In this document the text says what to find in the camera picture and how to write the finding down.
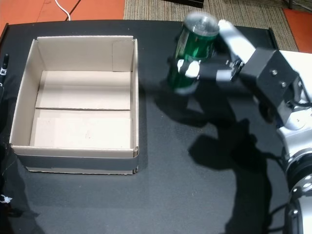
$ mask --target open cardboard box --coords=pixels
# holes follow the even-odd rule
[[[132,36],[34,40],[10,144],[29,171],[135,173],[137,40]]]

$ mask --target black tabletop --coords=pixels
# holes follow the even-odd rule
[[[250,95],[200,83],[191,97],[166,88],[167,58],[181,22],[70,21],[10,25],[1,106],[2,170],[20,80],[39,36],[133,35],[139,55],[140,159],[136,175],[28,172],[19,160],[2,191],[20,211],[15,234],[256,234],[283,225],[288,190],[278,164],[282,144]],[[274,47],[270,32],[239,27],[254,46]]]

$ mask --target carpet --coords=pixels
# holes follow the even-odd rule
[[[126,0],[124,19],[183,21],[191,11],[205,11],[238,26],[271,27],[281,50],[298,51],[283,9],[274,0],[264,0],[261,4],[244,0],[205,0],[203,9],[163,0]]]

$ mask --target black cable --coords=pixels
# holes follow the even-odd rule
[[[299,79],[300,79],[300,82],[301,82],[301,86],[302,86],[304,95],[306,96],[307,102],[299,103],[299,102],[297,102],[295,100],[291,100],[291,104],[295,105],[295,106],[300,106],[300,107],[312,107],[312,102],[311,102],[310,97],[309,97],[309,95],[307,93],[306,87],[304,86],[304,83],[303,83],[301,77],[299,77]]]
[[[271,213],[270,213],[270,217],[273,217],[273,215],[275,215],[277,212],[281,211],[282,209],[284,209],[287,206],[287,203],[280,205],[278,207],[276,207]],[[276,227],[276,228],[271,228],[271,229],[267,229],[267,233],[276,233],[276,232],[280,232],[284,229],[284,226],[281,227]]]
[[[74,6],[74,8],[69,12],[69,15],[72,14],[72,12],[76,9],[76,7],[78,6],[78,4],[80,3],[81,0],[78,0],[76,5]]]

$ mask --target green can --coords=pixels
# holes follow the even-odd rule
[[[176,46],[175,59],[192,62],[211,58],[218,33],[218,22],[213,16],[204,12],[188,14]],[[171,67],[168,84],[176,93],[187,95],[195,91],[198,81],[179,74],[177,67]]]

